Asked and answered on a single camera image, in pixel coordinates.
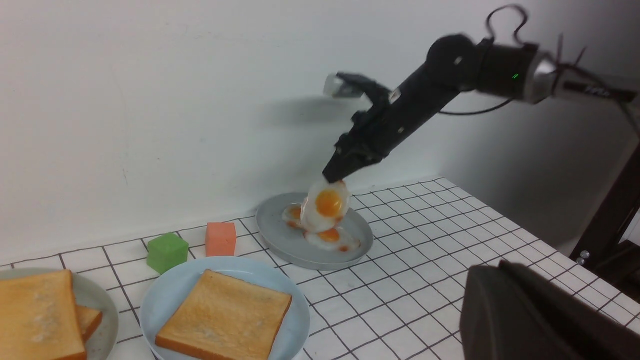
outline gray plate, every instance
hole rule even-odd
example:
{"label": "gray plate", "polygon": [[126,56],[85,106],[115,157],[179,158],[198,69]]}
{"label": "gray plate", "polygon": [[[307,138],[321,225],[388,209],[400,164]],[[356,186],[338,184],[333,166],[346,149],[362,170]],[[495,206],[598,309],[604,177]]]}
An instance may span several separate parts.
{"label": "gray plate", "polygon": [[258,209],[258,228],[271,251],[294,265],[313,270],[340,270],[357,264],[373,244],[369,224],[353,209],[349,209],[340,226],[360,240],[360,248],[350,252],[319,249],[305,240],[301,230],[292,229],[282,220],[282,213],[287,206],[301,204],[305,197],[306,193],[286,193],[267,200]]}
{"label": "gray plate", "polygon": [[[25,268],[0,272],[0,280],[18,279],[32,275],[46,274],[59,270]],[[88,360],[106,360],[118,337],[118,310],[109,294],[93,281],[74,274],[74,294],[76,304],[102,311],[102,323],[86,342]]]}

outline black cable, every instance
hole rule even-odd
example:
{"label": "black cable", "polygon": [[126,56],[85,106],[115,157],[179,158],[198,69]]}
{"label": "black cable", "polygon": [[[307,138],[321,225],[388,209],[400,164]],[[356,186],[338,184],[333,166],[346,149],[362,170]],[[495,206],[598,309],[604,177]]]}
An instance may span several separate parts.
{"label": "black cable", "polygon": [[490,113],[491,111],[498,110],[499,108],[503,108],[503,107],[507,106],[507,105],[508,105],[511,101],[513,101],[513,100],[514,100],[514,99],[509,99],[509,100],[507,100],[507,101],[503,102],[503,103],[502,103],[502,104],[500,104],[500,105],[496,105],[496,106],[494,106],[494,107],[492,107],[492,108],[489,108],[489,109],[486,109],[486,110],[474,111],[474,112],[472,112],[472,113],[450,113],[450,112],[448,112],[448,111],[439,111],[438,113],[439,113],[439,114],[442,114],[442,115],[451,115],[451,116],[471,116],[471,115],[480,115],[480,114],[484,114],[484,113]]}

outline white wall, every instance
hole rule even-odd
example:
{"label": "white wall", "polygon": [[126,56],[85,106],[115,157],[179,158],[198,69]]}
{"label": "white wall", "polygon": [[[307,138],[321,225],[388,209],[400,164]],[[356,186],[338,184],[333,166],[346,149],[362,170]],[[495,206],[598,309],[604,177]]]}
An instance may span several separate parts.
{"label": "white wall", "polygon": [[[367,106],[320,97],[328,73],[393,87],[439,37],[480,41],[504,3],[0,0],[0,258],[175,229],[306,190]],[[532,15],[523,38],[555,49],[564,32],[566,55],[588,45],[584,65],[640,78],[637,1],[522,3]],[[515,13],[495,22],[510,41]],[[497,101],[465,94],[449,109]],[[627,132],[615,111],[557,102],[436,117],[349,183],[443,173],[563,240],[626,156]]]}

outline toast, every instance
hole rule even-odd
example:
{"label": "toast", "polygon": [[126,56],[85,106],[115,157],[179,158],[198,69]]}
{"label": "toast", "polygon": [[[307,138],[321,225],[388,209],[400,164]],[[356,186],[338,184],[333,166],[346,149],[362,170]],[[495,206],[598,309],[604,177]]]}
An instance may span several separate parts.
{"label": "toast", "polygon": [[82,341],[86,343],[102,323],[102,312],[78,305],[77,314]]}
{"label": "toast", "polygon": [[267,360],[292,297],[206,270],[156,336],[203,360]]}
{"label": "toast", "polygon": [[0,281],[0,356],[86,360],[71,271]]}

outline white tiled table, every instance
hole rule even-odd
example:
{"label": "white tiled table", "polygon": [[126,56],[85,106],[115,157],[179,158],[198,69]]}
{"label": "white tiled table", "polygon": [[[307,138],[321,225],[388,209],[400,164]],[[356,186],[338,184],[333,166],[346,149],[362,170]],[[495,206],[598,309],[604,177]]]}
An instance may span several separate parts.
{"label": "white tiled table", "polygon": [[[265,248],[255,217],[231,220],[236,256],[281,269],[311,305],[311,335],[299,359],[463,359],[460,311],[468,268],[523,263],[593,309],[640,333],[640,305],[444,178],[355,195],[352,208],[377,240],[346,270],[288,264]],[[205,256],[205,227],[177,231],[189,259]],[[69,268],[107,289],[120,310],[113,359],[153,359],[141,337],[139,308],[158,274],[137,239],[4,268]]]}

